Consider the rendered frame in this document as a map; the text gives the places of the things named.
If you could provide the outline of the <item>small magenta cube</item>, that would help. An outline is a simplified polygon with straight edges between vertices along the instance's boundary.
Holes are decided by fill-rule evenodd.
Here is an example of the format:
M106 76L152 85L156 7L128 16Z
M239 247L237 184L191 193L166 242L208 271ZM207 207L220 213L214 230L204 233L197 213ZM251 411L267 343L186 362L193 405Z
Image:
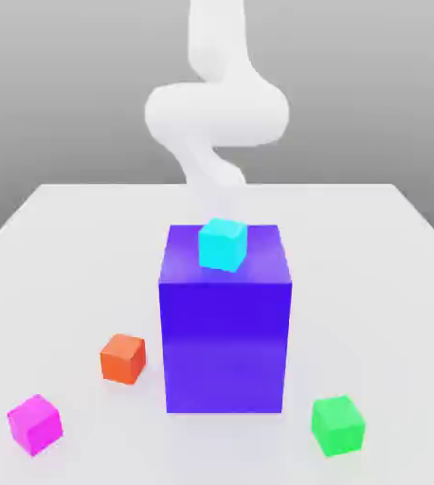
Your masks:
M41 394L14 407L7 418L13 439L32 457L63 436L59 410Z

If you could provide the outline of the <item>small orange cube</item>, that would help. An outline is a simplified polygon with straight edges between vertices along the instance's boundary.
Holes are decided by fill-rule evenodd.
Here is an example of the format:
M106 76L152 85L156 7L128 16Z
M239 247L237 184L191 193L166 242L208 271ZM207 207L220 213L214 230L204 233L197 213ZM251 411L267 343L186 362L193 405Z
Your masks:
M105 380L133 385L146 365L145 340L116 333L100 352Z

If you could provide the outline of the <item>small green cube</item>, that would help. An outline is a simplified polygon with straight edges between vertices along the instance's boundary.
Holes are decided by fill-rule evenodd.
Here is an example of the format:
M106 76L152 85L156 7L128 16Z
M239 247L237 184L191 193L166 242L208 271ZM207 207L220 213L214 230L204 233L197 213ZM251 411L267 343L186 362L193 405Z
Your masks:
M362 448L366 422L348 395L314 401L311 430L329 458Z

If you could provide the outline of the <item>large purple box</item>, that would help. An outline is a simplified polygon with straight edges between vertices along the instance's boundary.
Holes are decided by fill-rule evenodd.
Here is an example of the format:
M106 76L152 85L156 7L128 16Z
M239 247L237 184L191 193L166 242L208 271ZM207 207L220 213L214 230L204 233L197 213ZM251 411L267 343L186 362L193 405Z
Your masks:
M292 279L274 225L248 228L235 273L198 263L197 225L171 225L159 308L170 413L282 410Z

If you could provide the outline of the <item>small cyan cube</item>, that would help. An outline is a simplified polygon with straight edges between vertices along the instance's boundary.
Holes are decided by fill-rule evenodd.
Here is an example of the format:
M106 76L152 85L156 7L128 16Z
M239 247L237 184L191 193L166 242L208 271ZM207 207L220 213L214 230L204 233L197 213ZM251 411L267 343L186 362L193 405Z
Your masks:
M247 253L247 225L211 219L198 231L198 261L201 267L235 273Z

